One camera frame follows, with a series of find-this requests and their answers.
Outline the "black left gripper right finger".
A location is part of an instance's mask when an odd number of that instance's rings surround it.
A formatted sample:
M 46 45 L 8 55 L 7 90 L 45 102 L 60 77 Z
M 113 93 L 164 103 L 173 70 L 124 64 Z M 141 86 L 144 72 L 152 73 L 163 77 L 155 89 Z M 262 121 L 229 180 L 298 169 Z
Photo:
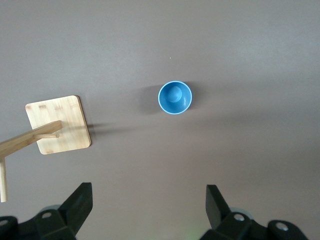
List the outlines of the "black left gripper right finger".
M 206 214 L 211 226 L 202 240 L 306 240 L 306 235 L 293 223 L 271 220 L 267 227 L 246 214 L 232 211 L 214 184 L 206 186 Z

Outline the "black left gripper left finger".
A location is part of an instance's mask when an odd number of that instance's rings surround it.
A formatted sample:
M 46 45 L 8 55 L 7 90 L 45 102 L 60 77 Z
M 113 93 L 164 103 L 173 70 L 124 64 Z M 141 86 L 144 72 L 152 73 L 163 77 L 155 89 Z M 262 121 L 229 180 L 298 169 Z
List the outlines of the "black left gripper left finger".
M 0 238 L 2 240 L 75 240 L 92 209 L 92 184 L 83 182 L 57 209 L 43 210 L 22 223 L 18 223 L 14 216 L 2 216 Z

